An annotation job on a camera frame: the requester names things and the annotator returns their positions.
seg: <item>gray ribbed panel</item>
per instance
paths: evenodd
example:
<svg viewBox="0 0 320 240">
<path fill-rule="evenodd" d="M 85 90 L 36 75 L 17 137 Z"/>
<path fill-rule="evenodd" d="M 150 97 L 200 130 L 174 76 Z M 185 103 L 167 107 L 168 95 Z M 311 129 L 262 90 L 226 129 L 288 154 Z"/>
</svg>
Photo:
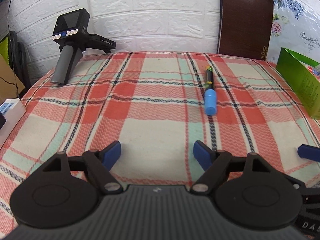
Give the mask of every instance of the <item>gray ribbed panel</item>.
<svg viewBox="0 0 320 240">
<path fill-rule="evenodd" d="M 80 223 L 61 229 L 19 226 L 5 240 L 303 240 L 293 227 L 250 231 L 225 220 L 207 197 L 184 186 L 130 186 L 104 197 Z"/>
</svg>

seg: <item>plaid tablecloth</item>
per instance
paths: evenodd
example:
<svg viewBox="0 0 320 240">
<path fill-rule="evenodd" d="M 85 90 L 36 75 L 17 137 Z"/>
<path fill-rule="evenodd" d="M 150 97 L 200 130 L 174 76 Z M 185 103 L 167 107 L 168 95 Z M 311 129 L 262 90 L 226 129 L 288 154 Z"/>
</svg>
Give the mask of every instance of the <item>plaid tablecloth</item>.
<svg viewBox="0 0 320 240">
<path fill-rule="evenodd" d="M 207 65 L 218 97 L 212 117 L 203 106 Z M 27 112 L 0 150 L 0 237 L 16 226 L 9 199 L 26 176 L 57 151 L 80 155 L 113 140 L 122 155 L 111 172 L 124 183 L 190 186 L 203 173 L 192 153 L 196 140 L 236 156 L 258 152 L 308 186 L 320 180 L 318 163 L 296 152 L 303 143 L 320 147 L 319 122 L 272 63 L 135 52 L 84 57 L 64 87 L 50 83 L 52 73 L 24 96 Z"/>
</svg>

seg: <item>black round disc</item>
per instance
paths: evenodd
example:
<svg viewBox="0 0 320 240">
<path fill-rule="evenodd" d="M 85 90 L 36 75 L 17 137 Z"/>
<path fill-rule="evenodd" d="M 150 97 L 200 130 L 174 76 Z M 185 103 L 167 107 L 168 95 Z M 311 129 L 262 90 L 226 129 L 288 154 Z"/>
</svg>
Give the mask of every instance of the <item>black round disc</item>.
<svg viewBox="0 0 320 240">
<path fill-rule="evenodd" d="M 73 176 L 26 179 L 12 193 L 10 207 L 18 223 L 35 228 L 58 228 L 90 214 L 98 194 L 89 183 Z"/>
<path fill-rule="evenodd" d="M 214 199 L 227 218 L 247 228 L 263 230 L 292 223 L 302 205 L 301 194 L 291 183 L 268 172 L 230 180 L 216 190 Z"/>
</svg>

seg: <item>cardboard box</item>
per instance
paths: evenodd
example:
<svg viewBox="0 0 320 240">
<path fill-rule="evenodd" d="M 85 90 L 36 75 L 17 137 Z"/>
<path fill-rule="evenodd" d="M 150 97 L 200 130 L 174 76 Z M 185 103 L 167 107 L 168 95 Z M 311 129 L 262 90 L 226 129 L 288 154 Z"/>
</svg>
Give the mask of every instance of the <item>cardboard box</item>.
<svg viewBox="0 0 320 240">
<path fill-rule="evenodd" d="M 17 97 L 17 88 L 15 85 L 17 81 L 18 92 L 21 93 L 24 90 L 24 85 L 20 81 L 20 79 L 16 76 L 14 77 L 12 69 L 8 66 L 4 58 L 0 55 L 0 105 L 9 98 Z"/>
<path fill-rule="evenodd" d="M 320 82 L 301 62 L 311 67 L 319 65 L 311 58 L 281 48 L 276 69 L 296 93 L 309 116 L 320 119 Z"/>
</svg>

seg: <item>white brick wall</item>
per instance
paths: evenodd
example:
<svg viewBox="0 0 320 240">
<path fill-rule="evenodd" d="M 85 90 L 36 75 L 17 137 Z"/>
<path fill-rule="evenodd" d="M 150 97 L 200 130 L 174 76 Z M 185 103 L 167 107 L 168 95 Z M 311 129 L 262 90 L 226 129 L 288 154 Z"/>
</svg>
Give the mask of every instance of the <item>white brick wall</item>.
<svg viewBox="0 0 320 240">
<path fill-rule="evenodd" d="M 320 15 L 320 0 L 299 0 Z M 220 0 L 89 0 L 94 32 L 117 42 L 116 51 L 176 50 L 216 52 Z M 13 0 L 10 28 L 27 47 L 33 81 L 55 66 L 58 45 L 51 41 L 59 14 L 78 0 Z M 0 33 L 7 33 L 8 3 L 0 5 Z"/>
</svg>

